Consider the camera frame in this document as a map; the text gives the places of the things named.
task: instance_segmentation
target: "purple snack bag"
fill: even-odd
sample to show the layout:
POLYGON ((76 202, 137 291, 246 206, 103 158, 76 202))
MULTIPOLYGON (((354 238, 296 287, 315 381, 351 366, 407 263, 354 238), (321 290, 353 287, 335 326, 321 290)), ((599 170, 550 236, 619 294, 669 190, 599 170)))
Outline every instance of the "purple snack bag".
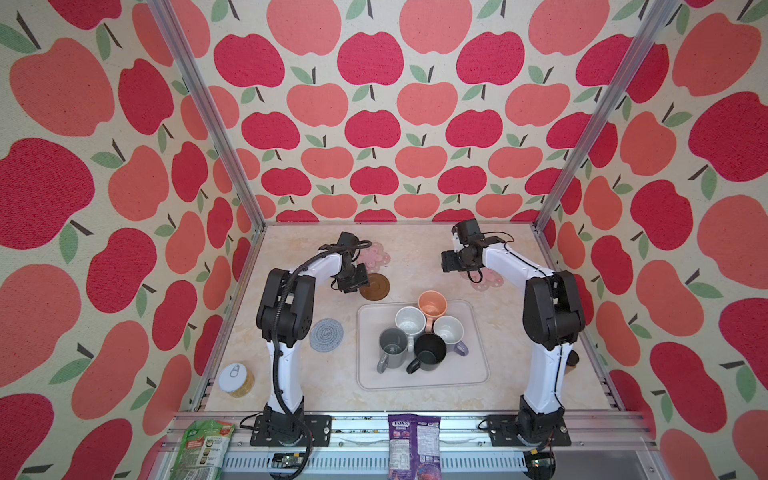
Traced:
POLYGON ((389 416, 389 480, 442 480, 440 417, 389 416))

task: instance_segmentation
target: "white tray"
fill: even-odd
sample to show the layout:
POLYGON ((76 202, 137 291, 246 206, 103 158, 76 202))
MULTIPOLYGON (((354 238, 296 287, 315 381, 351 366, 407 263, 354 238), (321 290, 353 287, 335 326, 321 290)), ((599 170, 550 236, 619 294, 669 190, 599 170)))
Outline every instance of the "white tray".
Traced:
POLYGON ((370 303, 357 311, 357 382, 365 390, 411 389, 432 386, 456 386, 483 383, 488 380, 488 362, 482 348, 472 305, 464 300, 449 300, 446 315, 456 317, 464 326, 464 344, 469 355, 448 352, 437 369, 431 372, 418 369, 412 375, 406 367, 415 358, 406 354, 398 369, 376 371, 379 361, 379 335, 395 326, 395 315, 404 306, 417 303, 370 303))

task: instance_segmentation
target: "mug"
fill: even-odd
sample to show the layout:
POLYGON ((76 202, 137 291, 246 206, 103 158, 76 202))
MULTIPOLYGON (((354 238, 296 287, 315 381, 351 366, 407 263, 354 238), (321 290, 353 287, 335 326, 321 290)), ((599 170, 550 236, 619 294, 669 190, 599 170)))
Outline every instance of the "mug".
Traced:
POLYGON ((408 351, 413 351, 415 338, 424 333, 427 319, 421 310, 414 306, 404 306, 395 315, 395 326, 408 336, 408 351))
POLYGON ((445 311, 448 309, 448 300, 440 292, 427 290, 419 295, 419 309, 427 317, 426 331, 431 332, 432 323, 445 315, 445 311))
POLYGON ((381 358, 376 365, 376 371, 384 373, 386 369, 396 369, 406 360, 408 336, 401 329, 389 328, 379 335, 379 351, 381 358))
POLYGON ((440 336, 434 333, 425 333, 416 340, 413 352, 416 354, 416 358, 406 367, 408 374, 414 373, 418 369, 427 371, 436 369, 445 358, 447 349, 440 336))
POLYGON ((456 317, 450 315, 441 316, 435 320, 433 329, 435 334, 443 339, 449 349, 452 349, 461 356, 467 356, 469 349, 462 342, 464 326, 456 317))

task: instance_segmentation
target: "apple wallpaper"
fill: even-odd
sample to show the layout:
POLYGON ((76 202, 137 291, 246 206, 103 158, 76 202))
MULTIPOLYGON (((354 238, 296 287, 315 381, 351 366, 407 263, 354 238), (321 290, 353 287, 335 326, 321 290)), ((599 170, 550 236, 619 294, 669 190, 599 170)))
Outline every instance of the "apple wallpaper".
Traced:
POLYGON ((0 2, 0 24, 0 479, 146 478, 253 228, 146 3, 0 2))
POLYGON ((676 480, 768 478, 766 13, 681 2, 610 117, 615 152, 553 217, 600 361, 676 480))
MULTIPOLYGON (((193 1, 268 223, 532 219, 641 23, 610 20, 624 0, 193 1)), ((660 87, 652 63, 631 101, 660 87)), ((594 161, 616 149, 610 124, 594 161)))

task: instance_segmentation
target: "black mug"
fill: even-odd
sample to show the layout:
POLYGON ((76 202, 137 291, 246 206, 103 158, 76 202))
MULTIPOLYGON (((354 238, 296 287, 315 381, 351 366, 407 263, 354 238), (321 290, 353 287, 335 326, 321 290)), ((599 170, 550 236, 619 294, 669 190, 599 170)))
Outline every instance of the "black mug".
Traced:
POLYGON ((434 333, 425 333, 416 339, 413 352, 416 358, 408 365, 406 372, 414 373, 418 369, 434 370, 443 361, 448 349, 445 341, 434 333))

